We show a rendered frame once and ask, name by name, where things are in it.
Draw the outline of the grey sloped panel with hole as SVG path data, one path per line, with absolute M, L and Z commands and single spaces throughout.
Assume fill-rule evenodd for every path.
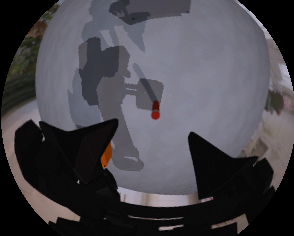
M 131 20 L 162 13 L 189 13 L 191 0 L 121 0 Z

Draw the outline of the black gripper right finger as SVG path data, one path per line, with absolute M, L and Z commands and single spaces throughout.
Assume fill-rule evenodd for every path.
M 189 150 L 191 150 L 194 175 L 196 175 L 198 200 L 211 198 L 213 191 L 229 183 L 240 170 L 252 167 L 259 157 L 232 158 L 227 153 L 214 147 L 197 133 L 188 134 Z

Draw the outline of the dark red peg with white band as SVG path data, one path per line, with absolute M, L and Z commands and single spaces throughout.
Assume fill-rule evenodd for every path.
M 158 103 L 158 101 L 153 102 L 151 118 L 153 120 L 159 119 L 159 103 Z

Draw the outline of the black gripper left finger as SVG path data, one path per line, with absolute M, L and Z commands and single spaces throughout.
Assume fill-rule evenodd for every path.
M 88 184 L 97 163 L 100 162 L 108 143 L 116 133 L 118 119 L 103 120 L 101 123 L 70 130 L 70 132 L 42 120 L 39 120 L 39 123 L 44 138 L 61 150 L 73 172 L 80 177 L 78 180 Z

